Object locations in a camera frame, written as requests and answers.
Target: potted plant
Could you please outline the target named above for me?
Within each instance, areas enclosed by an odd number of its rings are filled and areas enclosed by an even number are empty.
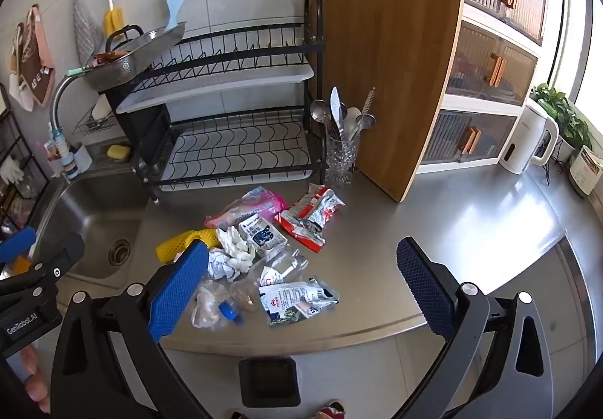
[[[553,118],[559,126],[562,145],[557,153],[557,160],[565,162],[575,150],[586,145],[593,148],[590,140],[589,125],[576,115],[566,95],[546,83],[532,87],[530,98],[536,101]]]

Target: bamboo cutting board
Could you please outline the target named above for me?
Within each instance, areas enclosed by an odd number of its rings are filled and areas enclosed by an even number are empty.
[[[406,196],[444,95],[464,0],[323,0],[324,84],[362,108],[375,87],[375,129],[358,168],[396,201]]]

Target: white kettle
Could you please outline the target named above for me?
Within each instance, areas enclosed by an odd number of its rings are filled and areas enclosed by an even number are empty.
[[[551,134],[551,139],[545,153],[542,157],[538,157],[534,152],[546,130]],[[554,119],[536,101],[528,99],[517,128],[500,156],[499,163],[514,174],[521,174],[528,168],[530,162],[537,166],[544,166],[553,153],[558,136],[559,127]]]

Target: sink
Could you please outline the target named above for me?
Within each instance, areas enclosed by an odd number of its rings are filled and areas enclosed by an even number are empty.
[[[147,202],[147,192],[129,170],[78,177],[47,210],[33,260],[44,261],[64,236],[77,232],[86,248],[71,275],[109,278],[129,262]]]

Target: black dish rack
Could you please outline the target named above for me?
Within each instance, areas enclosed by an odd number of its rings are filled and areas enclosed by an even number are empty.
[[[310,103],[323,96],[323,52],[322,0],[305,0],[302,23],[264,24],[184,38],[129,83],[104,91],[116,111],[130,95],[151,97],[164,90],[196,89],[209,76],[219,82],[231,72],[263,69],[260,73],[270,73],[267,69],[271,68],[278,74],[276,68],[282,66],[311,67],[314,72],[303,81],[304,104],[299,107],[238,111],[174,123],[165,104],[116,114],[134,147],[133,166],[150,198],[158,200],[156,188],[171,191],[299,179],[314,172],[320,173],[323,182],[324,128],[311,128],[309,112]]]

